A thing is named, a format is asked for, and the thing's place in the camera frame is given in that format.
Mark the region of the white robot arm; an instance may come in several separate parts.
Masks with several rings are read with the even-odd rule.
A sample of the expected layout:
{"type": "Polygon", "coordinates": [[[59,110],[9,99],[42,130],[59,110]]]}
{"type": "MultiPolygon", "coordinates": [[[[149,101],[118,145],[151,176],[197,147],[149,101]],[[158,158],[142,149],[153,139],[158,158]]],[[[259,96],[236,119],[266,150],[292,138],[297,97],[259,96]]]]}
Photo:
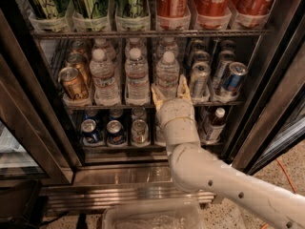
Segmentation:
{"type": "Polygon", "coordinates": [[[179,77],[178,94],[173,99],[166,99],[154,84],[151,90],[177,188],[187,193],[213,192],[274,228],[305,229],[305,197],[248,176],[201,148],[185,76],[179,77]]]}

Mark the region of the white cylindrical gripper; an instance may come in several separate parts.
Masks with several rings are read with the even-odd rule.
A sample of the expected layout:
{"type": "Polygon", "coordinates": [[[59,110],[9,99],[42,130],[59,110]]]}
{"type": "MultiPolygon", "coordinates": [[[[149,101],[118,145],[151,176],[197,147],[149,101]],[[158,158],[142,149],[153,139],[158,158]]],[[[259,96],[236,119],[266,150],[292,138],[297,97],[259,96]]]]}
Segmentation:
{"type": "Polygon", "coordinates": [[[165,96],[154,83],[151,85],[151,91],[166,145],[198,142],[194,107],[185,75],[179,76],[176,99],[165,102],[165,96]]]}

